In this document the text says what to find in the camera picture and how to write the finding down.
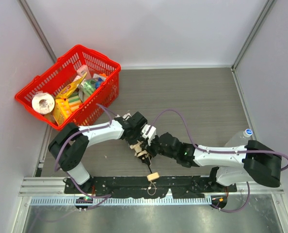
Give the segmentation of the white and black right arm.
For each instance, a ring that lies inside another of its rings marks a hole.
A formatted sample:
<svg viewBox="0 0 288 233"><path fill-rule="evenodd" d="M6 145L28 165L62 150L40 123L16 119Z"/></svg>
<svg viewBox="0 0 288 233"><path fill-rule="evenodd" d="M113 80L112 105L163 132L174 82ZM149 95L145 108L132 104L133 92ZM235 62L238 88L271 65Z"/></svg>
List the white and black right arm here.
<svg viewBox="0 0 288 233"><path fill-rule="evenodd" d="M254 181L262 186L280 186L282 157L256 141L236 147L206 147L183 143L170 133L161 136L144 134L144 148L176 160L183 167L211 166L210 179L219 186Z"/></svg>

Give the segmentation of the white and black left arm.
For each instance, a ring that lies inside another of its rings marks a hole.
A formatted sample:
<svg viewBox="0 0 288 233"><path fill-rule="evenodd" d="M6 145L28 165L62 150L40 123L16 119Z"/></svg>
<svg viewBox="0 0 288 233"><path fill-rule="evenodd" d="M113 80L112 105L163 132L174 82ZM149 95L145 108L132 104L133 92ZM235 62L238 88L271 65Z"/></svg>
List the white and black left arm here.
<svg viewBox="0 0 288 233"><path fill-rule="evenodd" d="M140 113L116 116L109 122L93 126L77 126L68 123L50 142L48 150L60 168L66 172L71 182L83 192L90 192L94 181L81 160L86 149L92 145L109 140L126 140L129 145L136 144L147 119Z"/></svg>

